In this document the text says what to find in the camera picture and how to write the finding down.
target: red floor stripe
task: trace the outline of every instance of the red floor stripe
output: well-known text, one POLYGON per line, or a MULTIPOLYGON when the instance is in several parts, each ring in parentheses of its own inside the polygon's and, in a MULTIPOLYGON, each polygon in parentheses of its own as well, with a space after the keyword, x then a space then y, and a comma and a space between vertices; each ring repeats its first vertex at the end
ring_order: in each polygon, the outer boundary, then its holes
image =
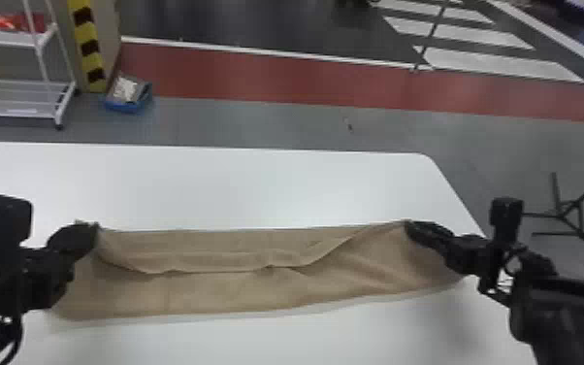
POLYGON ((584 121, 584 85, 124 44, 119 69, 161 96, 584 121))

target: shelf rack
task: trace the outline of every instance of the shelf rack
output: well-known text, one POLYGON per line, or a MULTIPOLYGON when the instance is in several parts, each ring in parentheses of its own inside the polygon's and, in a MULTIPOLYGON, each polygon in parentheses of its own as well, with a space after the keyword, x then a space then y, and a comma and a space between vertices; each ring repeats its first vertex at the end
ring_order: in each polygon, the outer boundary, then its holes
MULTIPOLYGON (((55 22, 50 23, 45 32, 37 33, 29 0, 22 0, 22 3, 30 31, 17 33, 0 31, 0 47, 34 49, 43 79, 0 80, 0 116, 51 118, 54 119, 54 127, 62 130, 61 118, 73 95, 78 92, 63 36, 55 22), (44 60, 44 48, 55 35, 59 40, 70 77, 70 81, 66 83, 56 83, 49 79, 44 60)), ((45 3, 50 18, 55 19, 50 0, 45 0, 45 3)))

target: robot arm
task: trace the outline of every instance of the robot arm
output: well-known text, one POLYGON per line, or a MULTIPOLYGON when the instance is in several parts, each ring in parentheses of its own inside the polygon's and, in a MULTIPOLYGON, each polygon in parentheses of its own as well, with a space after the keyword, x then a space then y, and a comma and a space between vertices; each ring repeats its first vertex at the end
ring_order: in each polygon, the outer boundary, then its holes
POLYGON ((455 236, 431 222, 411 222, 408 236, 436 250, 445 265, 479 278, 477 290, 509 308, 512 336, 532 346, 539 365, 584 364, 584 281, 560 277, 552 261, 516 242, 523 202, 495 199, 491 208, 494 238, 455 236), (518 259, 520 269, 507 263, 518 259), (501 271, 513 277, 506 290, 501 271))
POLYGON ((30 234, 29 202, 0 196, 0 352, 12 348, 8 364, 22 341, 22 315, 52 307, 74 277, 74 264, 94 246, 97 227, 75 224, 61 228, 44 248, 22 248, 30 234))

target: beige towel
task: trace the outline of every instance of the beige towel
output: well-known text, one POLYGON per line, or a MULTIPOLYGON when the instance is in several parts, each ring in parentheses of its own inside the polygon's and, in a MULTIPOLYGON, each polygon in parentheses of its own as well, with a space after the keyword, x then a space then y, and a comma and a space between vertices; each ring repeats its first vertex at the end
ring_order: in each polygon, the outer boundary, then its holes
POLYGON ((268 311, 444 286, 460 277, 402 221, 240 231, 100 229, 58 303, 72 319, 268 311))

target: hazard stripe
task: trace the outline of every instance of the hazard stripe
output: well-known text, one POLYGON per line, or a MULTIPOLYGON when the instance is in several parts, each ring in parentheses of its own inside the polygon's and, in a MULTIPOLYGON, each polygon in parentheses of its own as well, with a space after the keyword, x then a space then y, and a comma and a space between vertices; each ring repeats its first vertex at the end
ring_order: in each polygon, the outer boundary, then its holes
POLYGON ((86 75, 88 90, 104 92, 108 80, 90 0, 68 0, 68 8, 75 24, 75 40, 80 48, 81 69, 86 75))

